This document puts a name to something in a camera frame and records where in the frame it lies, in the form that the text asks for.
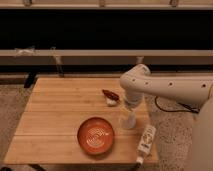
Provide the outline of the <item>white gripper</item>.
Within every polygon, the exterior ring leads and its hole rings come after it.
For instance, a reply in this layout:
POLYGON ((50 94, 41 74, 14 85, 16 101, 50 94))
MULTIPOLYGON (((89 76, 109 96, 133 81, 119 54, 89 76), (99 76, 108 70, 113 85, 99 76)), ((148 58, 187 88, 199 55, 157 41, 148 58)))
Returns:
POLYGON ((141 93, 126 93, 123 98, 123 115, 125 118, 132 115, 135 109, 141 104, 142 102, 142 94, 141 93))

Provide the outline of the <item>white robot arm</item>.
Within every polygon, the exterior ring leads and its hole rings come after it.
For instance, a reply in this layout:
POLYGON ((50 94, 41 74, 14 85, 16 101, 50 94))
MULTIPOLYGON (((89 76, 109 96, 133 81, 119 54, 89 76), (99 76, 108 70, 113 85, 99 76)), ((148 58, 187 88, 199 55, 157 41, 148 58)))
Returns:
POLYGON ((121 75, 120 86, 128 108, 140 105, 142 93, 199 107, 184 171, 213 171, 213 76, 153 76, 138 64, 121 75))

